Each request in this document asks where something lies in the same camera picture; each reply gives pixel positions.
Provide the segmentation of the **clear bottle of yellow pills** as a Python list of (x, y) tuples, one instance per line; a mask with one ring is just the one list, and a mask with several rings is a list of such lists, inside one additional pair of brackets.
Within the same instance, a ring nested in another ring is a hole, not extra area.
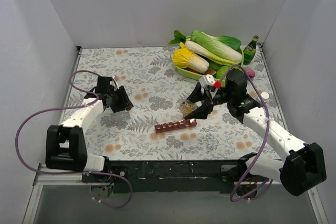
[(188, 114), (192, 113), (194, 110), (196, 110), (198, 108), (198, 105), (189, 100), (184, 100), (178, 105), (178, 108), (182, 113), (182, 116), (185, 117)]

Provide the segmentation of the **dark red weekly pill organizer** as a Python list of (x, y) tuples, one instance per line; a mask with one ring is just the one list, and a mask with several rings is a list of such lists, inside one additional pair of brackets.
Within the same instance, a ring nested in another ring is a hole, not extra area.
[(197, 121), (195, 119), (179, 120), (169, 123), (157, 124), (155, 126), (155, 133), (160, 134), (165, 132), (172, 132), (195, 126), (197, 126)]

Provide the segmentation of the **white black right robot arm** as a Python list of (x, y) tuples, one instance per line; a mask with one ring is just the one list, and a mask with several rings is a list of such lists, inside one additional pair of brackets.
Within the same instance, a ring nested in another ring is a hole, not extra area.
[(263, 158), (261, 153), (241, 157), (237, 166), (224, 173), (228, 178), (251, 180), (254, 176), (267, 182), (280, 182), (290, 194), (299, 196), (327, 178), (323, 149), (317, 143), (308, 144), (295, 137), (269, 117), (265, 99), (261, 94), (255, 100), (247, 93), (250, 77), (243, 71), (232, 69), (225, 76), (225, 85), (211, 75), (203, 75), (184, 104), (201, 103), (185, 115), (185, 119), (206, 119), (214, 106), (226, 104), (231, 116), (263, 137), (280, 159)]

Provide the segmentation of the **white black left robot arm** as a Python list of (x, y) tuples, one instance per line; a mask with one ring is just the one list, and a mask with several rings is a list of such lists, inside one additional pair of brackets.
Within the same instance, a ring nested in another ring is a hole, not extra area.
[(100, 182), (111, 178), (112, 170), (105, 165), (106, 158), (89, 154), (85, 133), (94, 120), (106, 109), (114, 113), (133, 108), (124, 86), (115, 77), (97, 78), (97, 85), (84, 97), (79, 109), (60, 125), (47, 130), (45, 163), (49, 169), (74, 172), (93, 172)]

